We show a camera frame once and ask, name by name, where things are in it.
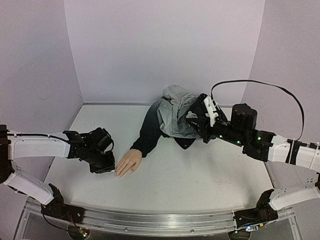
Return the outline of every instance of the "black sleeve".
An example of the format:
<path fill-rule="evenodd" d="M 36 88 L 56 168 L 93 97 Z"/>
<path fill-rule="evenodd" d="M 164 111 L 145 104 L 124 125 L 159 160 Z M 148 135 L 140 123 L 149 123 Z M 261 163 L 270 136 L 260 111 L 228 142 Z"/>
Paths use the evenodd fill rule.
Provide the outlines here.
<path fill-rule="evenodd" d="M 157 109 L 162 101 L 163 99 L 159 99 L 149 108 L 140 130 L 140 137 L 130 148 L 140 150 L 143 158 L 157 146 L 162 135 L 157 117 Z"/>

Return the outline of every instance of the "white plastic part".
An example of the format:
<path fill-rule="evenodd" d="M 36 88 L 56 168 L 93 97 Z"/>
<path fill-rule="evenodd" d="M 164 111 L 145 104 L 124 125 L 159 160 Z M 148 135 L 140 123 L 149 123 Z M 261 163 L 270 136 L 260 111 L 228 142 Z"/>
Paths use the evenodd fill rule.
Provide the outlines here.
<path fill-rule="evenodd" d="M 48 183 L 26 173 L 14 161 L 11 162 L 14 173 L 3 183 L 47 205 L 54 199 L 54 193 Z"/>
<path fill-rule="evenodd" d="M 270 196 L 270 206 L 280 210 L 293 204 L 320 198 L 320 190 L 314 184 L 275 188 Z"/>
<path fill-rule="evenodd" d="M 216 117 L 219 117 L 218 113 L 215 112 L 217 111 L 216 106 L 210 96 L 207 96 L 203 102 L 210 118 L 210 127 L 213 127 L 216 122 Z"/>
<path fill-rule="evenodd" d="M 285 163 L 290 154 L 290 143 L 283 136 L 274 136 L 273 146 L 269 148 L 268 161 Z M 307 146 L 300 146 L 295 165 L 320 172 L 320 151 Z"/>
<path fill-rule="evenodd" d="M 11 140 L 10 160 L 27 157 L 66 158 L 70 151 L 67 142 L 45 136 L 9 136 L 8 139 Z"/>

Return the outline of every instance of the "clothing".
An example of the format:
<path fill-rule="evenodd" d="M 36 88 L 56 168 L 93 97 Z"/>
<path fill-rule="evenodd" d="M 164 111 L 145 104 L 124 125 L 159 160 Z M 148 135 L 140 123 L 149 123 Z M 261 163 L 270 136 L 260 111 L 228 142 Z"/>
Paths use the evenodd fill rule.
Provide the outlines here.
<path fill-rule="evenodd" d="M 175 141 L 187 149 L 199 137 L 198 133 L 186 122 L 190 106 L 196 101 L 191 93 L 182 87 L 172 85 L 163 91 L 145 115 L 139 138 L 130 149 L 142 152 L 145 158 L 158 143 L 161 136 L 174 137 Z"/>

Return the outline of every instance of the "table surface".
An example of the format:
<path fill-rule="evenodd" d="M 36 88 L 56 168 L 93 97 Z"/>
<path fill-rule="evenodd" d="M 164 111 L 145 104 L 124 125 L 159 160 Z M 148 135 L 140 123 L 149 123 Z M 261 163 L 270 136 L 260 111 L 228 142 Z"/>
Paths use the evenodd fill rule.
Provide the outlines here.
<path fill-rule="evenodd" d="M 114 140 L 116 164 L 138 138 L 149 106 L 84 105 L 71 130 L 106 128 Z M 230 108 L 223 109 L 226 116 Z M 138 170 L 114 179 L 113 172 L 93 174 L 88 163 L 55 158 L 47 183 L 57 186 L 66 203 L 128 212 L 183 213 L 252 208 L 272 184 L 262 161 L 220 139 L 197 139 L 183 150 L 161 137 Z"/>

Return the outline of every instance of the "metal frame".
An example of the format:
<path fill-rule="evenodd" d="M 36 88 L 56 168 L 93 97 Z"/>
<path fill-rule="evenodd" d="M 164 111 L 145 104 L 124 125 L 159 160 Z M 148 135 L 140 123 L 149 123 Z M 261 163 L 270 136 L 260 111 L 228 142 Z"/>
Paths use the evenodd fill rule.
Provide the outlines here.
<path fill-rule="evenodd" d="M 42 216 L 40 204 L 28 198 L 18 228 L 15 240 L 21 240 L 30 214 Z M 296 216 L 291 207 L 278 211 L 277 221 L 288 219 L 294 240 L 301 240 Z M 203 213 L 129 213 L 96 208 L 86 208 L 83 224 L 80 227 L 101 232 L 135 236 L 157 237 L 190 237 L 228 233 L 236 229 L 233 211 L 203 212 Z M 56 218 L 51 221 L 68 222 Z"/>

